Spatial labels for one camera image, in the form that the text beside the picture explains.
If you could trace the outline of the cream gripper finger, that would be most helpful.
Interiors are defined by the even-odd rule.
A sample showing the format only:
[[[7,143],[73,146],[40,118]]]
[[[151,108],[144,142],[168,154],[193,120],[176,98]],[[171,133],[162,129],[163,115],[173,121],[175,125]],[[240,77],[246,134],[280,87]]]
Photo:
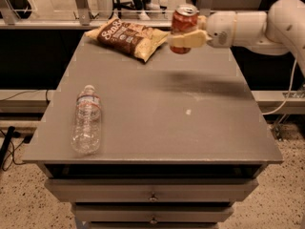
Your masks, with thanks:
[[[197,18],[197,27],[200,30],[205,30],[207,27],[207,17],[204,15],[199,15]]]
[[[182,34],[170,34],[168,43],[177,48],[199,48],[205,45],[212,38],[203,30],[195,30]]]

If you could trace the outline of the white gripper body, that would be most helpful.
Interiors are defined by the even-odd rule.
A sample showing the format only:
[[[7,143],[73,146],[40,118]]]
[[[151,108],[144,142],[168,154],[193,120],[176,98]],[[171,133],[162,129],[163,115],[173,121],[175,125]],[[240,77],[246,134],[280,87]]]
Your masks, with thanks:
[[[229,48],[233,44],[235,18],[234,11],[218,11],[208,17],[206,32],[211,37],[209,46]]]

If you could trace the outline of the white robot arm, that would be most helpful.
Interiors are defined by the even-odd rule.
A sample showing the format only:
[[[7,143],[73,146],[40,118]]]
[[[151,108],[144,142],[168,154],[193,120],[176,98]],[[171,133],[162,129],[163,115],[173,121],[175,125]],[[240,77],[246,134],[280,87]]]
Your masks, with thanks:
[[[267,55],[290,52],[305,74],[305,4],[278,0],[268,12],[227,10],[200,16],[193,31],[170,34],[168,43],[177,48],[237,46]]]

